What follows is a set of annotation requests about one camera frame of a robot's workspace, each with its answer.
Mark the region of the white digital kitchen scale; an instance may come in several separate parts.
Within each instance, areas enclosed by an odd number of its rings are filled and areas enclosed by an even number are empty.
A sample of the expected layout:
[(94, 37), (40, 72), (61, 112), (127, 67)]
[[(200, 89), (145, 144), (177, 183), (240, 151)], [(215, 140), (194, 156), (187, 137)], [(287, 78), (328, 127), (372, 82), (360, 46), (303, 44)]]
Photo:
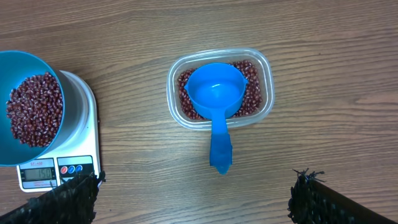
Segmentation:
[(28, 163), (17, 166), (19, 187), (24, 192), (46, 192), (77, 174), (99, 175), (100, 145), (95, 96), (79, 76), (62, 71), (83, 101), (77, 129), (58, 148)]

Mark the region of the red adzuki beans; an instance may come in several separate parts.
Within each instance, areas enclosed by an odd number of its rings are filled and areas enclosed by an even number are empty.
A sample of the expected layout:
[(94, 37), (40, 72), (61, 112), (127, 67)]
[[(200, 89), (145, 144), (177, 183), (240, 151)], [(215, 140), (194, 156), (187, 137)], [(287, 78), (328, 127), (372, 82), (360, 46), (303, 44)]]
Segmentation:
[[(259, 83), (259, 72), (255, 65), (248, 59), (230, 62), (230, 65), (237, 68), (243, 76), (248, 80), (243, 98), (243, 103), (239, 110), (233, 115), (233, 118), (249, 116), (259, 110), (263, 97), (261, 95), (261, 87)], [(205, 120), (194, 109), (191, 100), (184, 89), (191, 74), (197, 68), (190, 68), (183, 71), (177, 78), (178, 96), (183, 113), (192, 120)]]

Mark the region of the red beans in bowl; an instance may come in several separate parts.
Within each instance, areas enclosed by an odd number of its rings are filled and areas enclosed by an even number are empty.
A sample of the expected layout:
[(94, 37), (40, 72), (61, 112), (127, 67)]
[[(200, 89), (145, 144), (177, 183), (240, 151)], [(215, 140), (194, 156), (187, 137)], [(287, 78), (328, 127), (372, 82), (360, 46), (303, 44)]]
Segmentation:
[(49, 72), (26, 78), (9, 94), (6, 116), (13, 138), (29, 147), (47, 147), (63, 118), (63, 96)]

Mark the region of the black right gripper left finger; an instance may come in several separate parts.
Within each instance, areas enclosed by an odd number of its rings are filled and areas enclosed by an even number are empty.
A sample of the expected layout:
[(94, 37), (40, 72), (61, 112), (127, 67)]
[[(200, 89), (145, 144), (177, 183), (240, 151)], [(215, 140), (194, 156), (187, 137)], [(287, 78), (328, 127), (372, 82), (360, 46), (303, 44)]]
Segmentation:
[(77, 174), (47, 193), (30, 198), (24, 205), (1, 216), (1, 224), (80, 224), (95, 219), (95, 202), (99, 184), (105, 181), (105, 172), (99, 175)]

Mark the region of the clear plastic bean container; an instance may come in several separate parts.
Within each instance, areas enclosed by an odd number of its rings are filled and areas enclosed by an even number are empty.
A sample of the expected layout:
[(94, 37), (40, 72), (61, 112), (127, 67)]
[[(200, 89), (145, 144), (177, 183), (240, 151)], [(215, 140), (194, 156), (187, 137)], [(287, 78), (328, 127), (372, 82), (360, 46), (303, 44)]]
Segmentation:
[(226, 120), (229, 128), (246, 126), (263, 120), (271, 111), (275, 101), (274, 83), (271, 72), (271, 66), (266, 57), (256, 49), (235, 48), (235, 49), (215, 49), (197, 52), (186, 55), (178, 59), (170, 68), (167, 75), (167, 101), (169, 110), (177, 123), (185, 128), (209, 131), (211, 130), (211, 121), (192, 120), (182, 111), (180, 99), (178, 96), (177, 78), (185, 70), (190, 68), (199, 68), (209, 63), (227, 63), (238, 60), (250, 60), (259, 72), (259, 83), (261, 87), (262, 103), (258, 111), (249, 116), (238, 118), (230, 117)]

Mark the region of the blue metal bowl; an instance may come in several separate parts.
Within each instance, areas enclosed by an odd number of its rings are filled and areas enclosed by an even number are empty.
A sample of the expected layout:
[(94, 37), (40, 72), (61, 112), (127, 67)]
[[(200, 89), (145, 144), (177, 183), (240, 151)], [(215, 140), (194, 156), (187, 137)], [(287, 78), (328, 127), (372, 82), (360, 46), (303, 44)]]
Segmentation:
[[(26, 78), (34, 75), (52, 74), (58, 81), (63, 100), (62, 120), (57, 134), (47, 147), (29, 147), (15, 139), (11, 132), (10, 119), (6, 117), (6, 101), (10, 93)], [(70, 139), (78, 128), (83, 114), (83, 97), (72, 78), (35, 55), (27, 52), (8, 50), (1, 52), (1, 165), (16, 166), (24, 164), (56, 149)]]

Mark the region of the blue plastic measuring scoop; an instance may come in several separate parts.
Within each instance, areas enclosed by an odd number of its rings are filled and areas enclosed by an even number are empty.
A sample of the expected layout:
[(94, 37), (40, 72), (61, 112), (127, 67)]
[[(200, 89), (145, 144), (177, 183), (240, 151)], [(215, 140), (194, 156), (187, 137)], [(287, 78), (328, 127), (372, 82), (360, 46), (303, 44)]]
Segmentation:
[(211, 121), (210, 165), (225, 175), (233, 163), (233, 147), (226, 119), (243, 103), (248, 81), (227, 63), (209, 63), (196, 69), (184, 89), (196, 112)]

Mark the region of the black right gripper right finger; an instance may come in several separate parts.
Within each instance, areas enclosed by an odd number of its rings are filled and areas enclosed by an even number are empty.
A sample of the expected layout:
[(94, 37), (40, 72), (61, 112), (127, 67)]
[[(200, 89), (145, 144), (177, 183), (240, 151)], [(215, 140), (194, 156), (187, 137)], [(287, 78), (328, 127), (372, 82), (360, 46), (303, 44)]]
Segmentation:
[(297, 171), (288, 217), (299, 224), (397, 224), (324, 185), (323, 171)]

